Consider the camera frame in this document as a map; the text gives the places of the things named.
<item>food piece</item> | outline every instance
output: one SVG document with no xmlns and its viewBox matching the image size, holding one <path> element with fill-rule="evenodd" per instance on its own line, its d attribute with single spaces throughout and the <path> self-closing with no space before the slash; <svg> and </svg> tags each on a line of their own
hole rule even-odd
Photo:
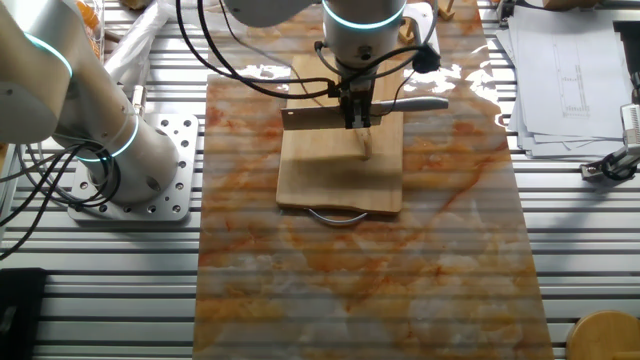
<svg viewBox="0 0 640 360">
<path fill-rule="evenodd" d="M 96 15 L 96 12 L 81 0 L 76 1 L 76 6 L 78 7 L 78 9 L 80 9 L 80 14 L 82 14 L 82 20 L 84 20 L 84 24 L 92 31 L 95 31 L 98 25 L 100 25 L 100 19 L 98 19 L 98 15 Z"/>
</svg>

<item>bolt hole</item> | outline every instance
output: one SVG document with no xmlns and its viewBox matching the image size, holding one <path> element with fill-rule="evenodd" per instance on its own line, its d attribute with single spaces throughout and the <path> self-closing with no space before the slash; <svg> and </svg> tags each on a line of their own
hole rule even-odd
<svg viewBox="0 0 640 360">
<path fill-rule="evenodd" d="M 151 190 L 154 190 L 154 191 L 161 191 L 162 190 L 160 188 L 160 184 L 158 183 L 158 181 L 156 179 L 152 178 L 151 176 L 147 176 L 146 180 L 147 180 L 147 186 L 149 186 L 151 188 Z"/>
</svg>

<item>metal base plate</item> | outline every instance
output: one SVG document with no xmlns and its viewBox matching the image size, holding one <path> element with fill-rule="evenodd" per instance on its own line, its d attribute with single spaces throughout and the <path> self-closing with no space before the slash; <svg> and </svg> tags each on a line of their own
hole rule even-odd
<svg viewBox="0 0 640 360">
<path fill-rule="evenodd" d="M 189 214 L 191 183 L 198 138 L 198 119 L 193 115 L 146 114 L 147 124 L 166 133 L 178 149 L 178 171 L 171 185 L 151 201 L 122 206 L 107 203 L 100 208 L 76 211 L 69 208 L 69 216 L 79 222 L 167 222 L 181 221 Z M 90 184 L 89 171 L 80 162 L 75 173 L 71 193 L 86 199 L 96 193 Z"/>
</svg>

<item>wooden cutting board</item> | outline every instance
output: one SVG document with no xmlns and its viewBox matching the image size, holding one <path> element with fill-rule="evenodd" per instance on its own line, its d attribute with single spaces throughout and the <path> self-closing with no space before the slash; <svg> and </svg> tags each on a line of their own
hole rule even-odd
<svg viewBox="0 0 640 360">
<path fill-rule="evenodd" d="M 397 62 L 386 62 L 385 71 Z M 301 78 L 337 75 L 317 56 L 296 56 L 294 67 Z M 402 72 L 379 79 L 374 100 L 393 99 L 404 78 Z M 322 90 L 307 86 L 309 92 Z M 292 93 L 304 93 L 299 84 Z M 324 106 L 338 99 L 318 99 Z M 289 100 L 287 108 L 319 107 L 313 100 Z M 327 116 L 338 116 L 331 112 Z M 397 213 L 402 208 L 403 114 L 391 113 L 380 126 L 370 128 L 371 156 L 365 156 L 362 136 L 366 129 L 285 130 L 278 175 L 276 201 L 280 206 L 347 209 L 374 213 Z"/>
</svg>

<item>metal handle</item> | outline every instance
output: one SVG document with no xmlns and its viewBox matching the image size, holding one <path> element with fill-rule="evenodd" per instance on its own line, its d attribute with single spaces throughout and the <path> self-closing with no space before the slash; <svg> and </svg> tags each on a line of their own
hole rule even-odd
<svg viewBox="0 0 640 360">
<path fill-rule="evenodd" d="M 320 214 L 318 214 L 317 212 L 313 211 L 312 209 L 307 209 L 311 215 L 313 215 L 313 217 L 315 217 L 316 219 L 320 220 L 320 222 L 326 224 L 326 225 L 330 225 L 330 226 L 352 226 L 352 225 L 356 225 L 357 223 L 361 222 L 362 220 L 364 220 L 364 218 L 367 217 L 367 215 L 369 215 L 368 213 L 364 213 L 361 214 L 357 217 L 354 217 L 353 219 L 349 219 L 349 220 L 333 220 L 333 219 L 328 219 Z"/>
<path fill-rule="evenodd" d="M 400 99 L 396 101 L 395 106 L 393 100 L 385 100 L 371 104 L 371 113 L 386 113 L 393 111 L 428 111 L 441 110 L 449 108 L 449 100 L 435 96 L 420 96 L 415 98 Z"/>
</svg>

